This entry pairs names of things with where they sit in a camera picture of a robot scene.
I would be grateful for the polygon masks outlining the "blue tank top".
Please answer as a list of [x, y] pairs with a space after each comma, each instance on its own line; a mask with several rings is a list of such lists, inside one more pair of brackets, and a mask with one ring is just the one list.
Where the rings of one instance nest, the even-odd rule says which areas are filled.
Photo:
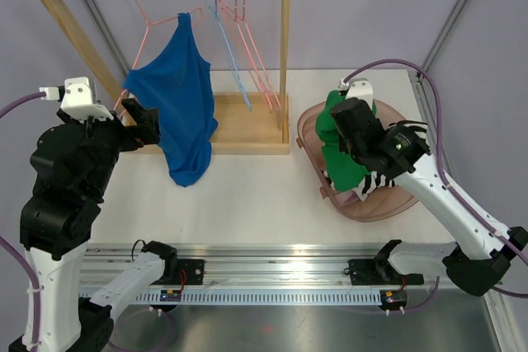
[[178, 15], [165, 48], [147, 65], [131, 70], [124, 89], [143, 107], [158, 110], [159, 147], [169, 176], [182, 187], [195, 184], [210, 165], [210, 140], [219, 123], [210, 63], [196, 46], [190, 14]]

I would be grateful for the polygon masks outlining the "black white striped tank top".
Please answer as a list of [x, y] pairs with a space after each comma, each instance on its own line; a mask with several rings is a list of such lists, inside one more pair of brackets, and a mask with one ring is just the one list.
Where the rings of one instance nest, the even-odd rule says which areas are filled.
[[369, 172], [364, 166], [353, 161], [348, 153], [341, 150], [342, 137], [330, 116], [321, 115], [316, 121], [316, 134], [323, 143], [322, 155], [326, 169], [325, 180], [336, 192], [353, 190], [359, 201], [365, 201], [374, 191], [395, 187], [393, 180], [376, 171]]

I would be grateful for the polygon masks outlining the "aluminium frame post right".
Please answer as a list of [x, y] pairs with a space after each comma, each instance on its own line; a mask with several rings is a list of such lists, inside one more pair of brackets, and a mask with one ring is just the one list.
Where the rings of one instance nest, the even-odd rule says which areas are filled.
[[426, 72], [430, 72], [432, 70], [432, 67], [440, 56], [441, 51], [447, 43], [447, 40], [454, 32], [457, 23], [463, 16], [466, 7], [469, 5], [469, 2], [470, 0], [455, 0], [447, 15], [447, 18], [442, 24], [433, 44], [431, 45], [431, 48], [427, 52], [427, 56], [422, 63], [422, 68]]

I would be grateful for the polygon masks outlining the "pink translucent plastic basin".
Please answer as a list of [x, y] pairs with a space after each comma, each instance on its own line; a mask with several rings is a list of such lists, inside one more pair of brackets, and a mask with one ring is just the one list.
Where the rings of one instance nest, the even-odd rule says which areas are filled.
[[[304, 111], [297, 122], [296, 143], [307, 154], [315, 173], [318, 177], [320, 187], [319, 193], [323, 199], [330, 200], [331, 195], [336, 192], [325, 180], [323, 171], [326, 169], [323, 155], [323, 143], [315, 132], [315, 124], [318, 115], [323, 110], [325, 104], [318, 103]], [[341, 215], [359, 222], [374, 222], [391, 218], [400, 214], [417, 203], [417, 199], [401, 187], [380, 188], [370, 194], [365, 201], [356, 201], [354, 204], [343, 208], [334, 209]]]

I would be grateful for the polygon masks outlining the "aluminium frame post left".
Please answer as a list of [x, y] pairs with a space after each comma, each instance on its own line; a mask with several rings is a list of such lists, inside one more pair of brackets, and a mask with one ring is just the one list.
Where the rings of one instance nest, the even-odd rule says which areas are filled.
[[113, 32], [111, 31], [106, 18], [103, 16], [102, 11], [97, 3], [97, 0], [82, 0], [88, 14], [90, 15], [92, 22], [96, 26], [98, 33], [105, 43], [108, 51], [110, 52], [111, 58], [115, 62], [119, 75], [125, 77], [130, 70], [130, 64], [127, 61], [121, 47], [119, 46]]

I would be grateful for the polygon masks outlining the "aluminium frame post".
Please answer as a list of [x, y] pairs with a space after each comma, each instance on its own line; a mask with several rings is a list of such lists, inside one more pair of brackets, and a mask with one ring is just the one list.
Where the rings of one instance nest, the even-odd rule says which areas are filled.
[[88, 14], [90, 15], [92, 22], [96, 26], [98, 33], [105, 43], [108, 51], [110, 52], [111, 58], [115, 62], [119, 75], [125, 77], [130, 70], [130, 64], [127, 61], [121, 47], [119, 46], [113, 32], [111, 31], [106, 18], [103, 16], [102, 11], [97, 3], [97, 0], [82, 0]]
[[455, 0], [447, 15], [447, 18], [442, 24], [433, 44], [431, 45], [431, 48], [427, 52], [427, 56], [422, 63], [422, 68], [426, 72], [430, 72], [432, 70], [432, 67], [440, 56], [441, 51], [447, 43], [447, 40], [454, 32], [457, 23], [463, 16], [466, 7], [469, 5], [469, 2], [470, 0]]

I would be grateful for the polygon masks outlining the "wooden clothes rack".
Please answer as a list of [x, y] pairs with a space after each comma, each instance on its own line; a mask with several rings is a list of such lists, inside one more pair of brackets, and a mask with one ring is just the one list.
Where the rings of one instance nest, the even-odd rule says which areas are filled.
[[[121, 84], [114, 78], [65, 2], [40, 1], [106, 92], [112, 99], [117, 99], [122, 91]], [[220, 122], [212, 138], [215, 154], [286, 155], [290, 150], [289, 97], [286, 93], [290, 0], [281, 0], [280, 14], [279, 109], [272, 114], [264, 105], [257, 104], [254, 110], [245, 110], [241, 95], [234, 92], [215, 94], [215, 114]]]

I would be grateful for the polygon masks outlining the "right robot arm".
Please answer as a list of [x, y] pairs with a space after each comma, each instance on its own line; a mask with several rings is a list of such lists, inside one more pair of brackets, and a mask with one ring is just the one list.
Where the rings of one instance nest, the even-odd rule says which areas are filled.
[[496, 220], [458, 188], [416, 127], [398, 122], [386, 129], [356, 97], [330, 115], [351, 158], [418, 199], [454, 239], [435, 245], [391, 240], [374, 258], [376, 277], [385, 283], [401, 275], [447, 277], [475, 297], [495, 289], [513, 259], [523, 257], [527, 231]]

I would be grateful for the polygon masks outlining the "light blue wire hanger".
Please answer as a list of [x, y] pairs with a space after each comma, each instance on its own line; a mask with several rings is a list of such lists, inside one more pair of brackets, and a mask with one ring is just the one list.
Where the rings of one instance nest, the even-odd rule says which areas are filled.
[[240, 73], [238, 71], [238, 65], [234, 51], [228, 38], [228, 34], [224, 28], [224, 23], [222, 22], [220, 17], [219, 0], [213, 0], [211, 5], [207, 3], [207, 7], [214, 20], [214, 23], [219, 29], [220, 40], [224, 49], [224, 57], [227, 59], [229, 71], [231, 72], [236, 87], [238, 88], [238, 91], [243, 99], [243, 103], [249, 111], [252, 111], [251, 102], [248, 98], [248, 94], [246, 93], [246, 90], [240, 78]]

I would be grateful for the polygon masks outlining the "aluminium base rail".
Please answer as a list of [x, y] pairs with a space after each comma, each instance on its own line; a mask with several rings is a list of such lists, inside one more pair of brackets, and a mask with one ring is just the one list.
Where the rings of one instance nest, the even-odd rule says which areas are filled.
[[[162, 300], [153, 285], [134, 297], [134, 304], [159, 305], [380, 305], [381, 291], [396, 285], [352, 285], [348, 261], [373, 256], [379, 244], [208, 246], [176, 244], [179, 259], [204, 261], [202, 284], [184, 286], [181, 302]], [[129, 264], [132, 247], [91, 244], [82, 263], [79, 297], [91, 297]]]

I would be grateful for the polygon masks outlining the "pale pink tank top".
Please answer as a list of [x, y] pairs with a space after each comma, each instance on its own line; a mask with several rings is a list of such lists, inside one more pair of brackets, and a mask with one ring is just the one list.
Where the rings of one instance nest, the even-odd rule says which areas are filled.
[[335, 195], [331, 195], [330, 200], [332, 204], [336, 206], [337, 208], [343, 208], [348, 205], [354, 204], [356, 201], [359, 200], [359, 197], [355, 191], [349, 190], [349, 191], [338, 192]]

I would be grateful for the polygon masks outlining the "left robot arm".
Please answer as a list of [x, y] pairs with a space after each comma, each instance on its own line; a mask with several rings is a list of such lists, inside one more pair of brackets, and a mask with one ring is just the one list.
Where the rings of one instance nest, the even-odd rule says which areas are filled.
[[29, 275], [26, 330], [12, 351], [100, 351], [120, 314], [150, 284], [170, 284], [178, 274], [177, 250], [147, 243], [117, 278], [90, 298], [79, 294], [80, 272], [92, 225], [123, 152], [160, 140], [158, 110], [123, 100], [133, 124], [106, 108], [86, 118], [58, 111], [60, 124], [38, 139], [30, 163], [36, 172], [21, 211], [17, 256]]

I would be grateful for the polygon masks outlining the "pink wire hanger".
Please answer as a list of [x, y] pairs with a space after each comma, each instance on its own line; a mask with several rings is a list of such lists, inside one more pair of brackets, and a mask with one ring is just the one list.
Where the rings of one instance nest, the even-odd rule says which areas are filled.
[[249, 62], [249, 76], [268, 110], [277, 112], [281, 108], [280, 100], [271, 84], [269, 73], [248, 24], [247, 0], [234, 0], [233, 21]]

